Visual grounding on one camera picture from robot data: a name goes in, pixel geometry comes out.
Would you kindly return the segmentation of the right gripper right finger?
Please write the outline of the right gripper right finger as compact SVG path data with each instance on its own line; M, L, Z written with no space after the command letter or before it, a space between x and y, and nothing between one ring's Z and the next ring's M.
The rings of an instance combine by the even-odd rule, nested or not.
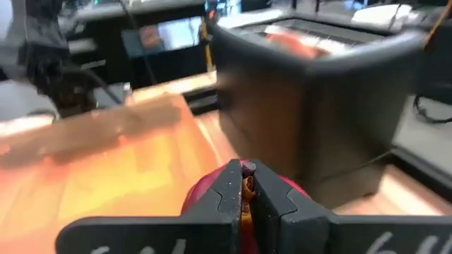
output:
M260 254L452 254L452 216L337 215L252 164Z

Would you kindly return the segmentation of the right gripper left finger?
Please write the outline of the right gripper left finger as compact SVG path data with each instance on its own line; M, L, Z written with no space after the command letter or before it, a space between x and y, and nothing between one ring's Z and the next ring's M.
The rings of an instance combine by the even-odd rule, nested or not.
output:
M56 254L240 254L242 166L231 160L178 217L85 217L65 226Z

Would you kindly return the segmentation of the red apple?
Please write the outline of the red apple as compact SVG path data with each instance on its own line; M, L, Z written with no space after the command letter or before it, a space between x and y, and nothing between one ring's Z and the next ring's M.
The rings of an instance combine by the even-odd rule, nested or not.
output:
M256 194L254 189L254 172L256 170L256 164L249 159L240 159L239 161L242 167L241 254L259 254L250 208L250 202ZM182 205L182 214L194 206L226 167L227 165L225 164L215 171L206 174L189 189Z

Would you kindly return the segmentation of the slice of toast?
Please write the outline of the slice of toast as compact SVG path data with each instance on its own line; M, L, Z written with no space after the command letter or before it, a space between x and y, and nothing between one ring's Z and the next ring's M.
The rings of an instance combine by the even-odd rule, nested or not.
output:
M330 54L330 52L326 51L325 49L304 44L297 37L290 33L269 33L266 35L266 39L269 42L276 44L277 46L282 47L283 49L286 49L297 56L308 59L315 59Z

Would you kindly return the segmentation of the black toaster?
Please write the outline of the black toaster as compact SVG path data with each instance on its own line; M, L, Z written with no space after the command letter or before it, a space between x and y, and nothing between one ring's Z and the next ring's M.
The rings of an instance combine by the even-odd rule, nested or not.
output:
M269 42L269 33L330 54L297 56ZM387 35L304 19L216 25L218 100L230 141L326 207L374 194L385 165L333 175L390 150L423 47L417 31Z

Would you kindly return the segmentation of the computer monitor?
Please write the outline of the computer monitor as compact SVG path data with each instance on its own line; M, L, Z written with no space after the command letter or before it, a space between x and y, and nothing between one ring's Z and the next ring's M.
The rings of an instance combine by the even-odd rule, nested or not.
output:
M140 35L134 30L123 30L121 38L130 57L158 54L198 45L201 23L201 17L171 20L141 27Z

